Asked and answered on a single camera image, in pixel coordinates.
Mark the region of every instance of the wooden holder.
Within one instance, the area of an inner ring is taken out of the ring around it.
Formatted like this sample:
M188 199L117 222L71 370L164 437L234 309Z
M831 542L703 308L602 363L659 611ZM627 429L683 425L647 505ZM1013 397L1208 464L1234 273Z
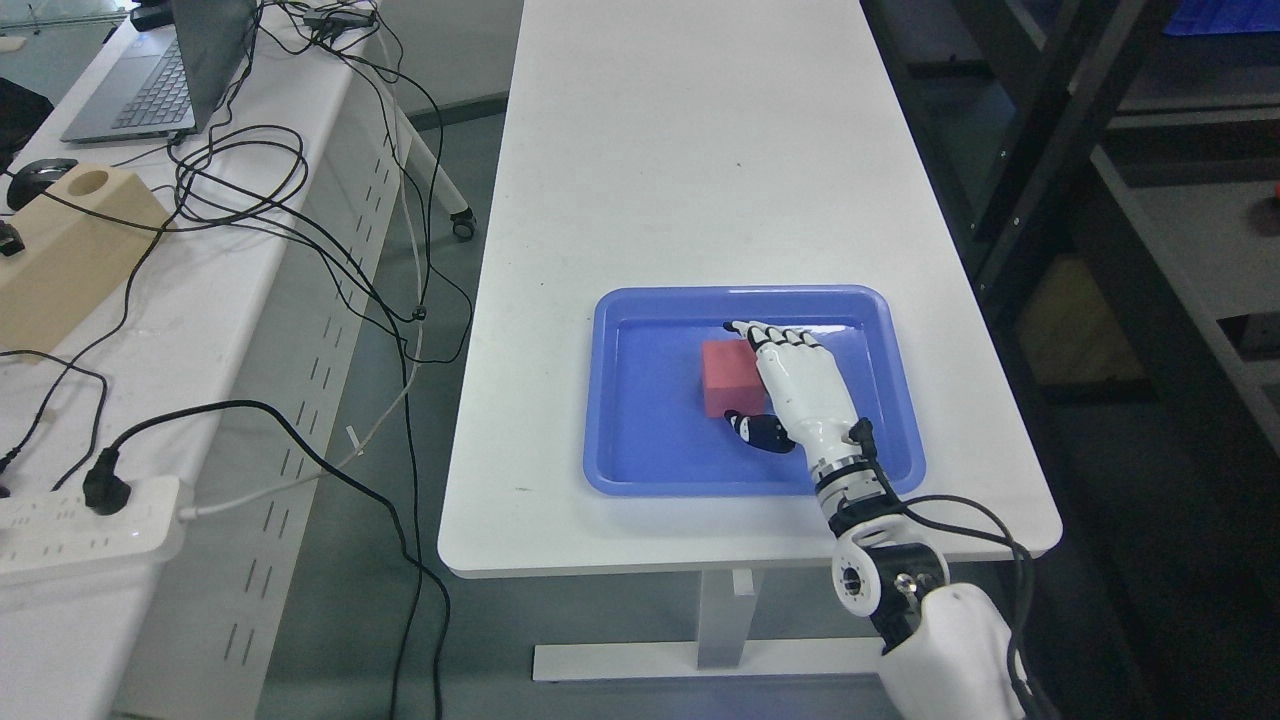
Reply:
M129 170L81 163L49 193L111 218L161 227L169 213ZM120 286L154 231L95 218L40 196L9 223L27 249L0 258L0 348L52 352Z

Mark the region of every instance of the laptop screen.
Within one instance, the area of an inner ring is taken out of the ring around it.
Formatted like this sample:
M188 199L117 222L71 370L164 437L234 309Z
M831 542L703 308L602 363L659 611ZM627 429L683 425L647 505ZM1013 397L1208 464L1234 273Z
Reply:
M187 94L204 131L227 83L244 59L252 32L256 0L172 0Z

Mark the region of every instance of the perforated metal panel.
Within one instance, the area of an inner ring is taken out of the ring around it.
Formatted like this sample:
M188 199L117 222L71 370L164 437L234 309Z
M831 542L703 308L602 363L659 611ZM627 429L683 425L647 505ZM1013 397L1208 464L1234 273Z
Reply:
M399 187L378 106L374 90L353 79L302 208L370 278ZM385 106L394 109L389 99ZM407 147L407 141L397 143L402 154ZM307 234L328 245L319 233ZM366 305L351 281L338 278L335 288L312 250L288 246L230 393L273 404L320 452L360 334L361 320L344 302L357 311ZM315 469L262 414L228 411L198 478L196 500L233 498ZM314 493L315 483L306 483L191 524L186 546L163 571L115 712L253 716Z

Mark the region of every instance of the laptop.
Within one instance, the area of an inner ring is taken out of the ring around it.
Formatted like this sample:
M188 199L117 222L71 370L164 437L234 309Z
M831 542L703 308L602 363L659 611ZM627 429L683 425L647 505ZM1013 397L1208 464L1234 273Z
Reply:
M170 0L173 24L138 33L63 142L164 137L204 129L244 58L256 0Z

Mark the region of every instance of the red foam cube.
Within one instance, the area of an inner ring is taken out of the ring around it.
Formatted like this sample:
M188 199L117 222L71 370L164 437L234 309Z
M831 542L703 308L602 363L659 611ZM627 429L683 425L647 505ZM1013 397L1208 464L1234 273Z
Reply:
M764 383L745 340L703 342L703 404L708 418L723 418L726 410L764 413Z

